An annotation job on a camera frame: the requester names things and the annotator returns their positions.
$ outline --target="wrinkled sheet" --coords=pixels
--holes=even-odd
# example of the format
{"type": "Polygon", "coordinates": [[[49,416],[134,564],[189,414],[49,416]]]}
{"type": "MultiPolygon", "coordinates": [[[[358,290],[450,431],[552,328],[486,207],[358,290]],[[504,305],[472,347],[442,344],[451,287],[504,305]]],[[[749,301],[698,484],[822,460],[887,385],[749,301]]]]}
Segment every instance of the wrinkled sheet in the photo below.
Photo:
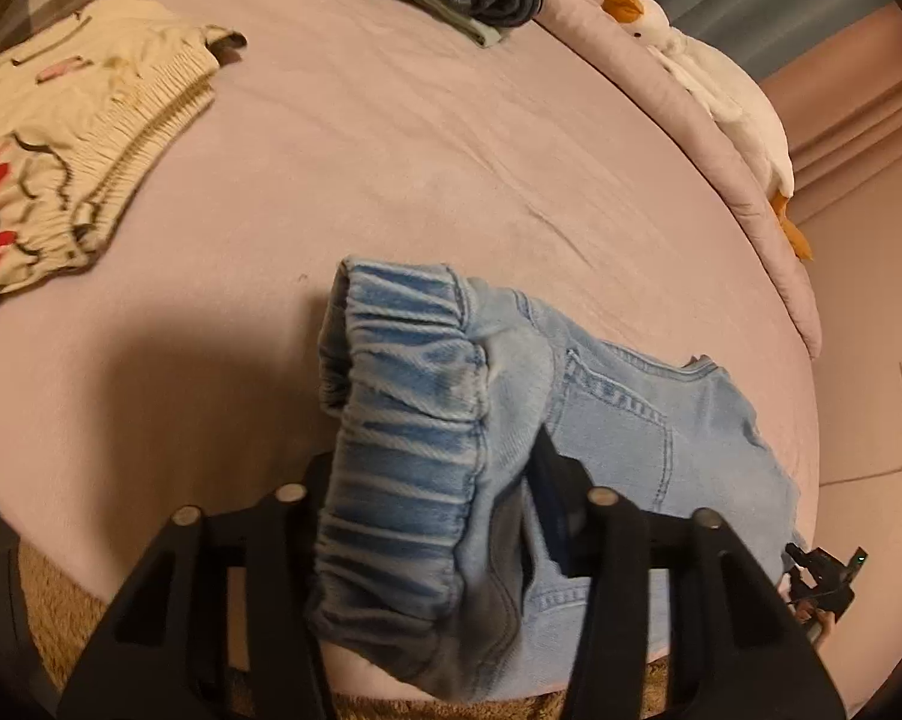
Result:
{"type": "MultiPolygon", "coordinates": [[[[109,597],[176,507],[248,506],[332,445],[315,340],[349,253],[448,262],[675,365],[708,354],[813,536],[805,343],[726,201],[602,74],[535,23],[479,50],[393,0],[159,1],[241,29],[243,59],[94,269],[0,306],[0,512],[82,586],[109,597]]],[[[409,694],[326,662],[340,690],[409,694]]]]}
{"type": "Polygon", "coordinates": [[[795,322],[811,359],[822,348],[814,290],[753,173],[668,71],[592,0],[545,0],[537,23],[617,84],[687,154],[738,220],[795,322]]]}

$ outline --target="bed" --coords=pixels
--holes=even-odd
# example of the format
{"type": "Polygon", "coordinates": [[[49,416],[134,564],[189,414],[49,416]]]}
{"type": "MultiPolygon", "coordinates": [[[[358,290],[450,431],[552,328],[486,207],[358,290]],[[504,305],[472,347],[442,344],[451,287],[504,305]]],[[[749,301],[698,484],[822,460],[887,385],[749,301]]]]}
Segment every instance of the bed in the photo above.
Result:
{"type": "MultiPolygon", "coordinates": [[[[811,541],[807,276],[730,143],[596,0],[546,0],[487,50],[392,0],[157,1],[248,47],[101,261],[0,306],[0,512],[81,586],[109,598],[174,509],[248,506],[331,445],[315,338],[352,253],[712,357],[811,541]]],[[[326,657],[339,691],[416,694],[326,657]]]]}

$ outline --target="screw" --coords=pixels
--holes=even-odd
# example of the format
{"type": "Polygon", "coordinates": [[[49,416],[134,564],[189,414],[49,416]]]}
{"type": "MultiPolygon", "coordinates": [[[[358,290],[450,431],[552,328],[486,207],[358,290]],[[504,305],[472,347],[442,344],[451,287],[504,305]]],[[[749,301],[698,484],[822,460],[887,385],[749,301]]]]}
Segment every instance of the screw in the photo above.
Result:
{"type": "Polygon", "coordinates": [[[697,522],[703,528],[716,531],[721,527],[723,519],[721,519],[721,514],[718,514],[713,509],[698,509],[697,512],[694,512],[694,522],[697,522]]]}
{"type": "Polygon", "coordinates": [[[595,506],[614,506],[621,500],[621,496],[611,488],[590,488],[587,499],[595,506]]]}
{"type": "Polygon", "coordinates": [[[181,525],[182,528],[186,528],[189,525],[194,525],[201,518],[202,510],[197,506],[182,506],[172,514],[171,521],[176,525],[181,525]]]}
{"type": "Polygon", "coordinates": [[[308,494],[308,490],[304,485],[281,485],[275,490],[275,498],[281,503],[297,503],[304,500],[304,496],[308,494]]]}

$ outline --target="jeans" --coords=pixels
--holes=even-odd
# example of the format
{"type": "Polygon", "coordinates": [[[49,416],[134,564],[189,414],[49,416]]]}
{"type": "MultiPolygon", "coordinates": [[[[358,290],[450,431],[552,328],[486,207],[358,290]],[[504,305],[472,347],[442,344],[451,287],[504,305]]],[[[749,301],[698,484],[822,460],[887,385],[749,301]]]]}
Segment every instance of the jeans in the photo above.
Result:
{"type": "MultiPolygon", "coordinates": [[[[341,428],[312,626],[435,697],[531,695],[569,678],[588,580],[550,561],[522,479],[541,424],[642,509],[721,512],[781,576],[798,493],[707,357],[671,367],[446,266],[348,259],[320,378],[341,428]]],[[[667,644],[655,576],[649,651],[667,644]]]]}

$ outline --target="white plush toy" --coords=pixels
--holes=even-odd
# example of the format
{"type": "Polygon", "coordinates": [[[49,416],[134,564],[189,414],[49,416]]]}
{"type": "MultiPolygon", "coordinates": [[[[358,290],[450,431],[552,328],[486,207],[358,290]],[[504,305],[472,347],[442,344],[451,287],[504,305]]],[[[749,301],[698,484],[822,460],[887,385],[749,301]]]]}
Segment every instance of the white plush toy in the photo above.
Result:
{"type": "Polygon", "coordinates": [[[784,125],[761,87],[715,47],[674,28],[654,0],[605,0],[602,9],[710,114],[765,191],[795,254],[812,259],[807,240],[785,216],[795,194],[795,172],[784,125]]]}

